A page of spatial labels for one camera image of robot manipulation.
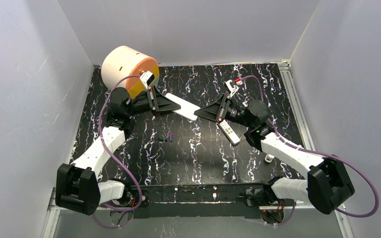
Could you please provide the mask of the white remote with buttons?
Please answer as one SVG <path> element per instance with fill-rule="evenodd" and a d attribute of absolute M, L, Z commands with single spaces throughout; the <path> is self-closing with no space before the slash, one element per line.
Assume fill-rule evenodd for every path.
<path fill-rule="evenodd" d="M 174 113 L 179 114 L 189 120 L 196 121 L 198 116 L 195 115 L 195 111 L 199 110 L 200 107 L 190 103 L 182 98 L 179 98 L 171 93 L 167 93 L 165 97 L 171 101 L 173 101 L 176 104 L 179 104 L 181 106 L 180 109 L 174 110 Z"/>

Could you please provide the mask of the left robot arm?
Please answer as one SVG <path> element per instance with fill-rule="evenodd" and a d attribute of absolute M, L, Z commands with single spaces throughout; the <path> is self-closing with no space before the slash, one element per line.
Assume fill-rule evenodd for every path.
<path fill-rule="evenodd" d="M 141 92 L 134 99 L 123 88 L 112 90 L 102 107 L 98 122 L 99 137 L 71 164 L 61 164 L 57 171 L 55 203 L 85 215 L 92 215 L 99 205 L 123 198 L 125 184 L 97 176 L 114 152 L 126 142 L 133 127 L 133 116 L 153 112 L 165 115 L 180 110 L 180 98 L 162 95 L 155 87 Z"/>

